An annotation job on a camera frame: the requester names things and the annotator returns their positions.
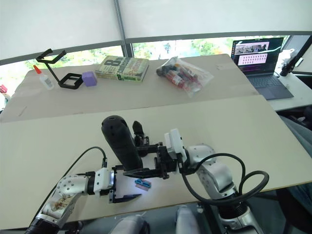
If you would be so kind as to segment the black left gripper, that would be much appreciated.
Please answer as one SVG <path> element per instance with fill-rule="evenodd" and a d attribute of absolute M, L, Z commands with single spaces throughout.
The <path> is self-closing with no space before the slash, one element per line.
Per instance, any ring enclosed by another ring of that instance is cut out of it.
<path fill-rule="evenodd" d="M 116 198 L 116 189 L 117 189 L 117 171 L 125 171 L 125 168 L 122 165 L 117 165 L 112 167 L 110 170 L 107 168 L 103 172 L 104 182 L 101 183 L 99 194 L 108 195 L 109 203 L 123 203 L 131 201 L 141 194 L 129 194 L 124 195 L 123 197 Z"/>

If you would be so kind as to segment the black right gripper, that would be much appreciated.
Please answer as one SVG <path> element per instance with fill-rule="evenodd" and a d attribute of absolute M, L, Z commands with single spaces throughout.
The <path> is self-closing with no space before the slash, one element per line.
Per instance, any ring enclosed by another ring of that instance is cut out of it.
<path fill-rule="evenodd" d="M 124 176 L 132 178 L 154 178 L 160 177 L 162 179 L 168 179 L 169 173 L 176 172 L 177 160 L 172 158 L 165 146 L 153 144 L 144 145 L 136 148 L 138 152 L 156 153 L 155 157 L 155 169 L 141 168 L 126 171 Z"/>

